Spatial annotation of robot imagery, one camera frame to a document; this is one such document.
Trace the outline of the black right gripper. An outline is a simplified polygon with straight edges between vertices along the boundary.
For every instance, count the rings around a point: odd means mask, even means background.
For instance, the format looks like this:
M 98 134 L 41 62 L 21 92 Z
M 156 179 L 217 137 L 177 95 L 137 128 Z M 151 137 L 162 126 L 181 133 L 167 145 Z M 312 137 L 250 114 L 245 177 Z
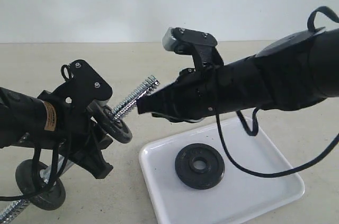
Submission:
M 205 117 L 267 104 L 267 88 L 255 68 L 220 67 L 178 78 L 137 100 L 138 114 L 172 123 L 198 123 Z

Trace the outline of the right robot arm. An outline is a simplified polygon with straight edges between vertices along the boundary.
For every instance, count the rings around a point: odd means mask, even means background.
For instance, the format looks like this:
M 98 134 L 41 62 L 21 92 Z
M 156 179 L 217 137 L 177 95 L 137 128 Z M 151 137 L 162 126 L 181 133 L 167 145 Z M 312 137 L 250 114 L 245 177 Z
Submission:
M 338 96 L 338 30 L 297 32 L 229 64 L 215 47 L 174 36 L 174 52 L 191 55 L 195 67 L 139 99 L 139 114 L 195 123 L 251 108 L 295 111 Z

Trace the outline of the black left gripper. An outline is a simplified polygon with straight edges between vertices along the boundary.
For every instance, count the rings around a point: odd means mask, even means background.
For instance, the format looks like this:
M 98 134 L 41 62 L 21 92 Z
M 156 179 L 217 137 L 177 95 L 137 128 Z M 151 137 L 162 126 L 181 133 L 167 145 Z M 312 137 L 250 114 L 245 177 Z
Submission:
M 101 150 L 113 143 L 85 109 L 76 111 L 73 105 L 55 92 L 42 91 L 37 98 L 25 96 L 21 114 L 23 131 L 43 149 L 58 146 L 59 154 L 68 156 L 76 165 L 96 179 L 104 179 L 113 170 Z

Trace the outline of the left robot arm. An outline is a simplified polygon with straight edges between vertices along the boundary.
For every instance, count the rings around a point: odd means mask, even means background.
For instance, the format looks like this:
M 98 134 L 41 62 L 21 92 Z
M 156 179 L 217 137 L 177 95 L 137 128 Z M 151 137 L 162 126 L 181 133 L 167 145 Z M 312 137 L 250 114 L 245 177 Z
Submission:
M 86 110 L 76 111 L 63 97 L 43 91 L 38 97 L 1 88 L 1 147 L 42 149 L 59 145 L 59 154 L 104 179 L 113 166 L 102 155 L 94 121 Z

